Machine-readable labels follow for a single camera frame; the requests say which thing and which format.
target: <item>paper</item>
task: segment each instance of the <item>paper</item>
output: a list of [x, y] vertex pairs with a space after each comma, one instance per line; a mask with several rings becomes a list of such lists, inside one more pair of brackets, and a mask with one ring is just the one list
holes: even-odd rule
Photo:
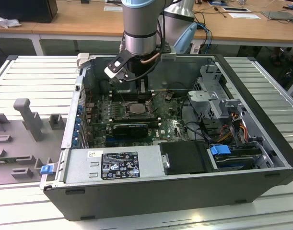
[[247, 19], [261, 19], [255, 14], [248, 14], [248, 13], [228, 13], [233, 18], [247, 18]]
[[20, 22], [16, 19], [4, 19], [0, 17], [0, 26], [4, 27], [6, 29], [8, 29], [8, 27], [16, 27], [16, 26], [20, 26]]

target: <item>aluminum slatted surface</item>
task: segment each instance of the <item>aluminum slatted surface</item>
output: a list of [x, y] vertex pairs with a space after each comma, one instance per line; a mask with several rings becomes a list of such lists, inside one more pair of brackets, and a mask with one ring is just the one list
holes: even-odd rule
[[19, 56], [0, 75], [0, 113], [9, 120], [21, 119], [13, 104], [17, 98], [29, 98], [31, 111], [41, 118], [67, 118], [78, 75], [76, 56]]
[[[225, 58], [243, 84], [293, 148], [293, 105], [247, 58]], [[236, 92], [226, 85], [234, 98]]]

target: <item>warning label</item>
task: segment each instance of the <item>warning label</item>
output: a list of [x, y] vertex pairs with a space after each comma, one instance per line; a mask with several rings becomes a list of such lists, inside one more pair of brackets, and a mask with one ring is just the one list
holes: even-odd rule
[[103, 180], [134, 177], [140, 177], [137, 152], [102, 154], [101, 178]]

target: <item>wooden desk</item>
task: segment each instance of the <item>wooden desk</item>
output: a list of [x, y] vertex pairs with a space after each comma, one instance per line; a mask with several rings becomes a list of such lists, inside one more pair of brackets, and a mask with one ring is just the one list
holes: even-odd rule
[[[293, 46], [292, 22], [286, 24], [286, 21], [282, 21], [282, 23], [274, 20], [268, 21], [262, 13], [258, 13], [260, 11], [281, 11], [283, 10], [282, 7], [286, 6], [285, 1], [276, 0], [268, 7], [259, 8], [267, 5], [269, 2], [270, 0], [246, 1], [245, 7], [252, 12], [257, 12], [252, 14], [256, 14], [261, 19], [232, 18], [228, 13], [224, 14], [227, 18], [224, 18], [220, 13], [210, 14], [217, 11], [215, 11], [213, 7], [209, 8], [210, 5], [208, 3], [195, 5], [194, 10], [202, 12], [206, 7], [206, 10], [204, 10], [205, 21], [207, 28], [212, 31], [214, 44], [224, 44], [226, 41], [229, 41], [235, 42], [235, 45], [242, 45], [243, 42], [251, 42], [252, 45], [256, 46], [270, 46], [269, 44], [271, 43], [278, 43], [277, 45], [280, 44], [280, 46]], [[236, 2], [233, 2], [233, 5], [240, 7]], [[293, 11], [291, 10], [285, 12], [293, 14]], [[200, 13], [196, 14], [196, 17], [200, 22], [203, 22]], [[204, 31], [197, 31], [194, 38], [204, 39], [204, 37]]]
[[38, 23], [34, 34], [122, 36], [123, 12], [104, 11], [105, 3], [58, 0], [52, 23]]
[[[280, 11], [286, 5], [276, 0], [268, 7], [271, 0], [247, 0], [245, 7], [251, 11]], [[22, 27], [0, 28], [0, 37], [29, 38], [32, 40], [37, 55], [44, 55], [41, 39], [62, 40], [106, 40], [119, 41], [123, 34], [123, 13], [104, 11], [105, 3], [80, 1], [66, 2], [58, 0], [58, 13], [52, 23], [24, 23]], [[232, 18], [225, 13], [216, 13], [207, 2], [195, 5], [194, 10], [204, 11], [207, 27], [212, 31], [213, 44], [248, 45], [248, 46], [293, 46], [293, 23], [283, 24], [268, 21], [261, 13], [254, 13], [261, 19]], [[196, 14], [202, 22], [201, 14]], [[204, 31], [196, 31], [194, 44], [201, 44], [205, 38]]]

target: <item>wire bundle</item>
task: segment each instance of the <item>wire bundle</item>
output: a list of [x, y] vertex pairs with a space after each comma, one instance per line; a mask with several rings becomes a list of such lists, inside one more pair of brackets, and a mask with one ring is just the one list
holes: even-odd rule
[[[204, 24], [200, 23], [200, 22], [198, 21], [198, 19], [196, 18], [195, 14], [197, 14], [197, 13], [200, 13], [200, 14], [203, 16], [203, 21], [204, 21], [203, 23], [204, 23]], [[209, 30], [209, 29], [207, 28], [207, 26], [206, 26], [206, 22], [205, 22], [205, 17], [204, 17], [204, 14], [203, 14], [202, 12], [194, 11], [194, 17], [195, 17], [195, 20], [196, 20], [195, 23], [196, 23], [199, 27], [203, 28], [203, 30], [205, 31], [206, 37], [205, 37], [204, 42], [200, 45], [200, 48], [202, 49], [202, 48], [204, 47], [204, 45], [206, 44], [206, 41], [207, 41], [207, 47], [206, 47], [206, 50], [205, 50], [205, 54], [207, 54], [207, 52], [208, 52], [208, 50], [209, 50], [209, 48], [210, 48], [210, 46], [211, 46], [211, 42], [212, 42], [212, 32], [211, 32], [211, 30]]]

